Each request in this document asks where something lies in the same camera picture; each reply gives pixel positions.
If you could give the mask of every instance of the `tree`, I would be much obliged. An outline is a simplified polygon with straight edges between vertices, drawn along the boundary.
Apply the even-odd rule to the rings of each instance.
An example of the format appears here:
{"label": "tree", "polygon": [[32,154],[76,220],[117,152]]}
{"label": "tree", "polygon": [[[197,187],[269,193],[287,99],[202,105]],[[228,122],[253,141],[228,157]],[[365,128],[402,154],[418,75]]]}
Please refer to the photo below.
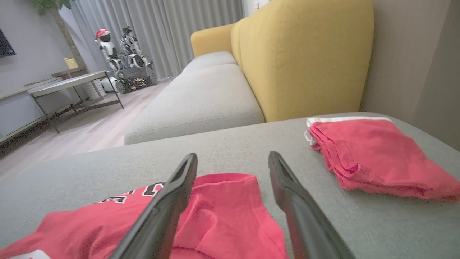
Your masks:
{"label": "tree", "polygon": [[81,57],[80,52],[78,51],[74,40],[70,36],[70,33],[67,30],[67,27],[65,26],[64,20],[62,19],[61,15],[58,12],[62,8],[62,6],[65,6],[68,9],[70,9],[72,7],[70,4],[70,0],[30,0],[30,1],[32,2],[32,4],[36,8],[40,16],[44,16],[47,12],[51,13],[51,15],[53,16],[54,20],[56,21],[59,27],[59,30],[61,30],[61,33],[64,36],[64,39],[67,42],[67,45],[69,46],[70,51],[72,52],[78,66],[85,67],[85,62],[83,61],[83,58]]}

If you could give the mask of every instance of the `santa hat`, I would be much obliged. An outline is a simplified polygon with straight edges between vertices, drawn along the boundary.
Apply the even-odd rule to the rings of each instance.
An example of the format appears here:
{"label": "santa hat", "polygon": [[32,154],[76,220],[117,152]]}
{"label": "santa hat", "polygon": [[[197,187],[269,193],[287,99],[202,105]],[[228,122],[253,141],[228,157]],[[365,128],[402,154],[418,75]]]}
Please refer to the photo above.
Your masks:
{"label": "santa hat", "polygon": [[100,30],[98,30],[98,32],[96,33],[96,41],[98,40],[99,37],[106,36],[106,35],[109,35],[109,34],[110,34],[110,31],[108,29],[100,29]]}

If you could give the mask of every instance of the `gray upholstered surface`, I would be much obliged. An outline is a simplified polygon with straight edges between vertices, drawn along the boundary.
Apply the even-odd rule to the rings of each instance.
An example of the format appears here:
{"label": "gray upholstered surface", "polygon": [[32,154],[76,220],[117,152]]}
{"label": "gray upholstered surface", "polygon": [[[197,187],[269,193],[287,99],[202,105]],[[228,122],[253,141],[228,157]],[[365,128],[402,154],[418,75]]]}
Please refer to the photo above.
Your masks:
{"label": "gray upholstered surface", "polygon": [[[361,113],[366,116],[378,114]],[[399,120],[426,155],[460,179],[460,153]],[[49,161],[0,185],[0,247],[34,231],[46,213],[73,210],[164,181],[185,154],[198,155],[198,175],[257,176],[270,215],[285,231],[267,158],[278,151],[359,259],[460,258],[460,204],[345,191],[304,138],[305,118],[257,124],[86,153]]]}
{"label": "gray upholstered surface", "polygon": [[233,55],[228,51],[212,52],[194,58],[184,70],[182,70],[182,73],[187,74],[205,67],[224,64],[236,64]]}
{"label": "gray upholstered surface", "polygon": [[263,122],[240,67],[216,65],[175,78],[129,125],[125,144]]}

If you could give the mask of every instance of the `black metal table frame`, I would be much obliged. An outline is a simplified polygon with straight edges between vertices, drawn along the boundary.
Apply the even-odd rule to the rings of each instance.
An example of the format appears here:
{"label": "black metal table frame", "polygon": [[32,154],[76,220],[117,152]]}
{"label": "black metal table frame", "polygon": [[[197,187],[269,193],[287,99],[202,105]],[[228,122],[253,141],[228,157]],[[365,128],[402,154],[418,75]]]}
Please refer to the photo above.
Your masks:
{"label": "black metal table frame", "polygon": [[[108,81],[109,81],[109,83],[110,83],[110,86],[111,86],[112,89],[114,90],[115,95],[116,95],[116,97],[117,97],[118,100],[110,101],[110,102],[105,102],[105,103],[101,103],[101,104],[96,104],[96,105],[92,105],[92,106],[85,106],[85,108],[83,108],[83,109],[81,109],[81,110],[78,110],[78,111],[75,109],[75,107],[74,107],[73,104],[70,104],[70,107],[69,107],[69,108],[65,109],[64,111],[62,111],[62,112],[60,112],[60,113],[58,113],[58,114],[56,114],[56,115],[57,115],[56,123],[53,122],[52,117],[48,116],[48,114],[45,112],[45,110],[43,110],[43,108],[41,107],[41,105],[40,105],[40,104],[38,103],[38,101],[37,101],[38,98],[43,97],[43,96],[47,96],[47,95],[49,95],[49,94],[53,94],[53,93],[55,93],[55,92],[52,92],[52,93],[49,93],[49,94],[40,95],[40,96],[37,96],[37,97],[34,96],[34,93],[31,93],[30,95],[32,96],[32,98],[34,99],[35,103],[38,105],[38,107],[40,108],[40,110],[43,112],[43,114],[46,116],[46,118],[47,118],[48,122],[51,124],[51,126],[57,131],[57,133],[60,133],[59,130],[58,130],[58,127],[57,127],[57,125],[58,125],[59,123],[64,122],[64,121],[66,121],[66,120],[68,120],[68,119],[70,119],[70,118],[73,118],[73,117],[75,117],[75,116],[78,116],[78,115],[80,115],[80,114],[82,114],[82,113],[84,113],[84,112],[87,112],[87,111],[90,111],[90,110],[94,110],[94,109],[98,109],[98,108],[105,107],[105,106],[109,106],[109,105],[113,105],[113,104],[117,104],[117,103],[119,103],[119,104],[121,105],[121,107],[124,109],[124,106],[123,106],[123,104],[121,103],[121,100],[120,100],[120,98],[118,97],[118,94],[117,94],[117,92],[115,91],[115,88],[114,88],[112,82],[110,81],[109,75],[107,75],[107,72],[105,73],[105,76],[100,77],[100,78],[96,78],[96,79],[94,79],[94,80],[99,80],[99,79],[105,78],[105,77],[108,79]],[[77,89],[75,88],[75,86],[72,86],[72,88],[75,90],[75,92],[77,93],[78,97],[80,98],[80,102],[79,102],[79,103],[84,103],[84,100],[81,98],[81,96],[80,96],[80,94],[78,93],[78,91],[77,91]],[[65,117],[63,117],[63,118],[61,118],[61,119],[59,119],[59,115],[60,115],[60,114],[63,114],[63,113],[68,112],[68,111],[70,111],[70,110],[74,110],[74,113],[69,114],[69,115],[67,115],[67,116],[65,116]]]}

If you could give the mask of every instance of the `humanoid robot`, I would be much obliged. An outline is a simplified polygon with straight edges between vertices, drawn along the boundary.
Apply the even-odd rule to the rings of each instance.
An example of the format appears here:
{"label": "humanoid robot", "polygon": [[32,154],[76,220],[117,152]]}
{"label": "humanoid robot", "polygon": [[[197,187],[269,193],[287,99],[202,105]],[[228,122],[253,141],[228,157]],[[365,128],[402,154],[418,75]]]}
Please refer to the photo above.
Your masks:
{"label": "humanoid robot", "polygon": [[99,49],[105,58],[105,61],[109,64],[113,72],[120,71],[122,69],[121,59],[118,58],[118,53],[115,45],[110,41],[110,31],[108,29],[100,29],[96,33],[96,42],[100,39]]}
{"label": "humanoid robot", "polygon": [[123,28],[123,39],[121,40],[121,44],[127,52],[129,66],[135,66],[137,68],[141,68],[143,66],[150,67],[152,62],[149,62],[147,58],[142,54],[138,39],[134,36],[131,36],[131,32],[132,30],[129,26]]}

